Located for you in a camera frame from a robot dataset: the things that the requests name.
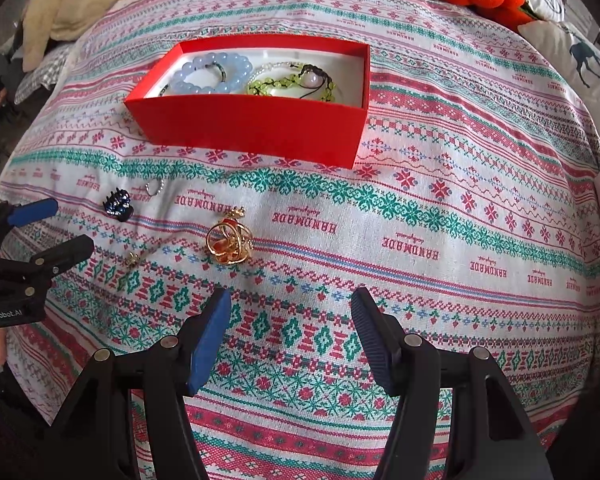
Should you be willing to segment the small gold earring charm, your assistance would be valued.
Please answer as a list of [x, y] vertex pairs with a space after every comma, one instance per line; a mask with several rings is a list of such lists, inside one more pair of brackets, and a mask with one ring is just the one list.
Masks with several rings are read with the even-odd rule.
[[136, 252], [129, 252], [124, 259], [125, 265], [129, 268], [135, 268], [140, 264], [141, 261], [142, 256]]

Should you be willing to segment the black hair claw clip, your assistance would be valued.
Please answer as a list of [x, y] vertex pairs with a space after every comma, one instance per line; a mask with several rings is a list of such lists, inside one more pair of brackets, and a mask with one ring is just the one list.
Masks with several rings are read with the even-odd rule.
[[102, 202], [105, 214], [119, 222], [127, 222], [131, 218], [134, 208], [131, 204], [131, 196], [127, 190], [116, 188]]

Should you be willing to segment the gold ring cluster keychain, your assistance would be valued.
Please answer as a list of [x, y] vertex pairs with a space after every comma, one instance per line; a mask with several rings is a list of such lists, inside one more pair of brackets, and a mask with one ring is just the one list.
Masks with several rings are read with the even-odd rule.
[[251, 258], [253, 234], [242, 223], [244, 217], [244, 207], [233, 207], [208, 229], [204, 241], [207, 252], [217, 263], [232, 266]]

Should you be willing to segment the patterned knit bedspread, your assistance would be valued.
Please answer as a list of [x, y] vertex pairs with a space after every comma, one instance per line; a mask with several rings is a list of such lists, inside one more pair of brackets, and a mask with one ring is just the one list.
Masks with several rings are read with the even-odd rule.
[[[370, 108], [352, 168], [146, 140], [124, 99], [178, 42], [283, 32], [370, 47]], [[146, 348], [215, 287], [232, 316], [187, 402], [213, 479], [368, 479], [396, 404], [373, 381], [352, 292], [437, 347], [488, 348], [543, 443], [600, 362], [600, 140], [531, 44], [431, 0], [132, 0], [78, 42], [64, 81], [0, 177], [0, 200], [58, 201], [12, 232], [20, 259], [85, 233], [8, 364], [52, 419], [101, 346]], [[127, 222], [102, 202], [127, 190]], [[207, 252], [233, 207], [243, 263]], [[129, 252], [142, 256], [125, 265]]]

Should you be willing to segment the red cardboard box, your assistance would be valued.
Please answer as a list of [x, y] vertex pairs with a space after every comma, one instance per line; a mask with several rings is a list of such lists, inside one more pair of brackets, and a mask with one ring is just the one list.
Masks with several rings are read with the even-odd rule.
[[[294, 61], [324, 70], [334, 102], [297, 89], [250, 96], [244, 90], [172, 94], [170, 77], [205, 54], [242, 54], [253, 66]], [[370, 47], [336, 38], [288, 34], [230, 35], [176, 44], [125, 98], [155, 144], [212, 148], [352, 168], [370, 104]]]

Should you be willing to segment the white deer print pillow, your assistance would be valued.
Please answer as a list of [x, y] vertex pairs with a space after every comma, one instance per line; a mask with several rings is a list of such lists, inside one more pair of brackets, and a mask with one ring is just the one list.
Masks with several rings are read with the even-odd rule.
[[568, 23], [533, 21], [518, 32], [577, 93], [600, 136], [600, 49]]

